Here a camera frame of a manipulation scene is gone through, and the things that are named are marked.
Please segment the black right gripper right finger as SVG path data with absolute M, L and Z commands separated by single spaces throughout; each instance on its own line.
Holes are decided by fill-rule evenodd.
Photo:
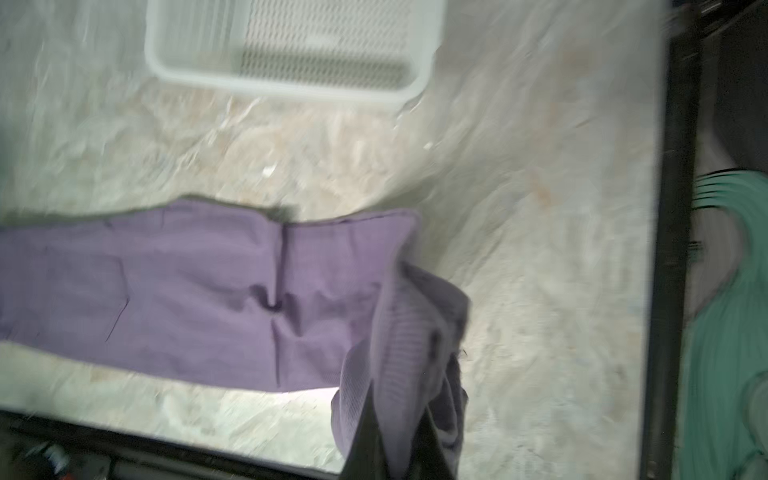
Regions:
M 424 413 L 417 427 L 410 460 L 410 480 L 454 480 L 446 461 L 437 429 L 429 413 Z

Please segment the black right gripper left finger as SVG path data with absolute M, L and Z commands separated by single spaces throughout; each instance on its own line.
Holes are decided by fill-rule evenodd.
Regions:
M 354 440 L 338 478 L 340 480 L 389 479 L 381 431 L 373 403 L 373 387 L 370 387 L 366 394 Z

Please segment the purple long pants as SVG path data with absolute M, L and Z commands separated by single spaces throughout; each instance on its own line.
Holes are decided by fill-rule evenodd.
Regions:
M 389 479 L 429 413 L 451 471 L 468 297 L 419 268 L 410 210 L 278 223 L 244 207 L 154 209 L 1 232 L 1 336 L 62 357 L 223 388 L 331 388 L 347 457 L 373 403 Z

